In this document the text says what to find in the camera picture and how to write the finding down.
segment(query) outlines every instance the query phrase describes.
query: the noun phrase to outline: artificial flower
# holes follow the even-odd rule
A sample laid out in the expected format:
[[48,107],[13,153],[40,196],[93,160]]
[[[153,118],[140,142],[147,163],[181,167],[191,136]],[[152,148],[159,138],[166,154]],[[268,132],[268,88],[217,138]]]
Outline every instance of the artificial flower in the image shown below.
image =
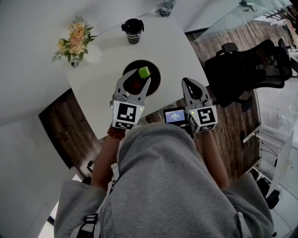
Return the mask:
[[84,45],[83,37],[75,37],[71,35],[69,40],[69,52],[71,54],[80,54],[85,51],[87,47]]
[[70,25],[69,26],[69,30],[71,32],[73,32],[73,31],[75,31],[78,28],[84,28],[84,27],[85,27],[84,22],[78,22],[78,23],[74,23],[74,24]]
[[76,30],[74,32],[72,32],[72,34],[78,38],[82,37],[84,33],[85,33],[85,28],[83,28],[83,27],[76,28]]
[[65,51],[64,39],[59,39],[58,43],[57,43],[57,46],[58,46],[58,51],[59,52],[64,52]]

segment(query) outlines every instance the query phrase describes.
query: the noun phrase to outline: green cube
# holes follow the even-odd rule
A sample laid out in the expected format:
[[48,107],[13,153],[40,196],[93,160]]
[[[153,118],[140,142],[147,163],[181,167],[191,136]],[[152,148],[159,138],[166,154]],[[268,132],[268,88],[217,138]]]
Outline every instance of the green cube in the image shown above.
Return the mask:
[[141,79],[145,79],[145,78],[149,77],[150,72],[149,72],[148,67],[146,66],[146,67],[140,68],[139,75],[140,75]]

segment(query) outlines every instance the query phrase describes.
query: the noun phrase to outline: black mesh chair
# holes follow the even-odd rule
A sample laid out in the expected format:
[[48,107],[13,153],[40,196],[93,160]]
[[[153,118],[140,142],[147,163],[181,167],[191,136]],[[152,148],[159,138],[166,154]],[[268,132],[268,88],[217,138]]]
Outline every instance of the black mesh chair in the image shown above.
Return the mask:
[[296,61],[290,59],[284,41],[275,46],[265,40],[247,51],[238,51],[236,44],[227,43],[216,56],[205,62],[205,73],[217,103],[226,107],[232,102],[242,104],[247,111],[253,98],[238,99],[245,91],[260,87],[283,88],[291,78]]

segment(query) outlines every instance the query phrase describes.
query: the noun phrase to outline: flower bouquet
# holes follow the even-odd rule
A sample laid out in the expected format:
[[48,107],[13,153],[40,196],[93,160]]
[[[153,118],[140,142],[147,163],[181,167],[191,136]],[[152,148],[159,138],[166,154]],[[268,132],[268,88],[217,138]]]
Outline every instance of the flower bouquet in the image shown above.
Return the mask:
[[82,61],[84,54],[88,54],[87,45],[89,42],[93,41],[96,35],[91,35],[91,30],[88,22],[84,21],[82,17],[75,16],[73,24],[69,26],[69,38],[61,38],[58,40],[57,46],[58,50],[55,52],[52,61],[61,60],[67,57],[68,62],[71,61],[72,57],[79,57]]

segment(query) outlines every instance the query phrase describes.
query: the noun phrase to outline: dark plate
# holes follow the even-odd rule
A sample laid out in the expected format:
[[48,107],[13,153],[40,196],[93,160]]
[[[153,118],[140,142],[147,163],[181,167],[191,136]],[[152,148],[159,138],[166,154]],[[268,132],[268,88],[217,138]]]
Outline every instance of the dark plate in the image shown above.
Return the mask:
[[[152,64],[151,62],[146,61],[146,60],[137,60],[137,61],[131,62],[124,69],[123,75],[133,69],[143,68],[145,66],[147,66],[150,73],[152,73],[150,76],[151,77],[150,86],[149,86],[149,89],[146,94],[146,96],[150,96],[158,89],[158,87],[160,85],[160,80],[161,80],[159,70],[154,64]],[[124,83],[123,87],[130,94],[138,95],[142,91],[145,83],[146,83],[146,80],[141,79],[139,74],[136,73],[136,77],[132,78],[132,80],[130,82]]]

